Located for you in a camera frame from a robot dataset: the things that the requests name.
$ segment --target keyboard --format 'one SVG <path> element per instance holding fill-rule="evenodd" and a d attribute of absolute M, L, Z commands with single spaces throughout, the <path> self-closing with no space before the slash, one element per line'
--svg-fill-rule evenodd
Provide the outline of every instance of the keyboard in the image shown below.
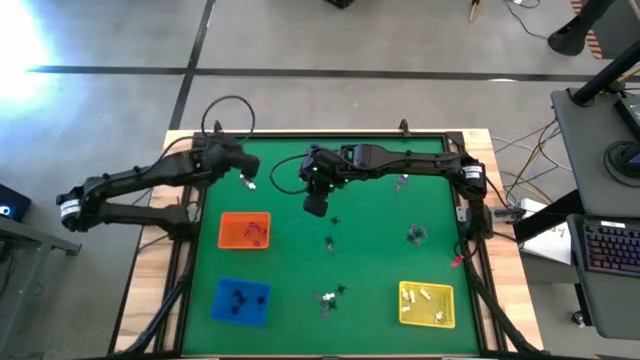
<path fill-rule="evenodd" d="M 585 220 L 587 268 L 640 277 L 640 224 Z"/>

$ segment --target red clip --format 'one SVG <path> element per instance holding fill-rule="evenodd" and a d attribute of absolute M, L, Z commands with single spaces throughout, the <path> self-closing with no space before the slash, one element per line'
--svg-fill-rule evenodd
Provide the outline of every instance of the red clip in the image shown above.
<path fill-rule="evenodd" d="M 455 260 L 453 260 L 453 262 L 451 263 L 451 267 L 458 267 L 458 265 L 460 265 L 460 263 L 462 262 L 462 260 L 464 259 L 464 255 L 460 255 L 458 256 Z"/>

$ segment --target white paper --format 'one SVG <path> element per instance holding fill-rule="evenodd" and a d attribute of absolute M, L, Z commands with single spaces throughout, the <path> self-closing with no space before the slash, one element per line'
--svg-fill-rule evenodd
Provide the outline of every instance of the white paper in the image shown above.
<path fill-rule="evenodd" d="M 545 206 L 531 199 L 520 202 L 520 207 L 527 210 L 524 217 L 533 215 Z M 522 251 L 571 265 L 571 235 L 567 223 L 562 223 L 526 241 Z"/>

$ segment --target concrete floor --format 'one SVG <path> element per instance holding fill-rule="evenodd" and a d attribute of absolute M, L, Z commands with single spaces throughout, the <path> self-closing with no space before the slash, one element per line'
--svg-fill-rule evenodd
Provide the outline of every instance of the concrete floor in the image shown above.
<path fill-rule="evenodd" d="M 0 59 L 0 140 L 5 144 L 0 182 L 33 199 L 27 223 L 84 244 L 77 258 L 51 256 L 41 281 L 44 291 L 33 298 L 16 351 L 41 351 L 46 359 L 106 352 L 140 228 L 111 225 L 68 233 L 59 223 L 55 195 L 87 176 L 153 161 L 183 80 L 181 75 L 18 70 L 32 65 L 186 67 L 205 4 L 0 3 L 0 30 L 10 30 L 0 31 L 8 54 Z M 532 31 L 545 35 L 573 16 L 568 0 L 515 11 Z M 563 75 L 594 74 L 608 63 L 588 50 L 577 57 L 553 53 L 522 31 L 501 0 L 483 1 L 473 24 L 468 15 L 469 1 L 462 0 L 358 0 L 346 11 L 321 0 L 217 0 L 198 66 Z M 391 128 L 407 118 L 416 128 L 482 127 L 515 139 L 553 118 L 551 91 L 580 85 L 195 76 L 179 128 L 197 127 L 209 101 L 237 93 L 253 104 L 258 129 Z M 242 111 L 224 104 L 216 118 L 226 128 L 244 128 Z M 547 149 L 568 164 L 560 137 Z M 500 168 L 517 172 L 527 156 L 521 149 L 501 152 Z M 548 166 L 541 160 L 534 171 Z M 575 187 L 564 170 L 535 184 L 552 198 Z M 535 285 L 531 293 L 545 347 L 554 354 L 640 353 L 640 342 L 606 340 L 570 324 L 566 314 L 578 307 L 572 286 Z"/>

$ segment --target wooden table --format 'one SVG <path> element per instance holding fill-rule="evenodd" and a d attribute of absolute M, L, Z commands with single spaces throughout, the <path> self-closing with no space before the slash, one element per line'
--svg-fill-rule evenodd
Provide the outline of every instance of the wooden table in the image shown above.
<path fill-rule="evenodd" d="M 182 136 L 190 136 L 195 130 L 175 130 L 169 131 L 165 138 L 165 146 Z M 317 132 L 400 132 L 401 130 L 315 130 Z M 264 130 L 261 132 L 315 132 L 314 130 Z M 491 137 L 487 129 L 455 129 L 455 130 L 412 130 L 412 133 L 419 132 L 446 132 L 459 131 L 464 134 L 465 147 L 469 154 L 486 166 L 488 177 L 498 189 L 502 189 L 498 165 L 495 153 L 491 144 Z M 171 152 L 188 150 L 191 147 L 190 141 L 177 143 Z M 182 188 L 171 188 L 160 186 L 153 190 L 150 206 L 164 207 L 168 204 L 176 203 L 182 195 Z M 489 188 L 486 203 L 490 207 L 500 207 L 501 203 L 496 193 Z M 513 236 L 511 226 L 506 224 L 494 224 L 496 231 Z M 162 236 L 164 232 L 157 227 L 146 227 L 143 229 L 140 246 L 153 241 Z M 486 242 L 492 276 L 495 284 L 497 298 L 500 306 L 511 319 L 513 324 L 524 335 L 524 337 L 535 347 L 542 349 L 542 339 L 538 329 L 529 288 L 525 278 L 524 269 L 520 260 L 520 253 L 515 242 L 503 237 L 495 236 Z M 131 345 L 140 332 L 148 325 L 150 319 L 158 310 L 163 297 L 167 270 L 171 254 L 172 243 L 169 240 L 162 240 L 159 243 L 146 248 L 141 252 L 134 263 L 132 276 L 128 288 L 125 291 L 126 300 L 121 313 L 120 321 L 116 324 L 114 350 L 121 351 Z M 171 348 L 175 334 L 178 304 L 174 306 L 169 317 L 167 332 L 165 335 L 165 348 Z M 488 348 L 497 349 L 496 339 L 493 336 L 493 323 L 491 314 L 480 300 L 483 325 L 487 335 Z"/>

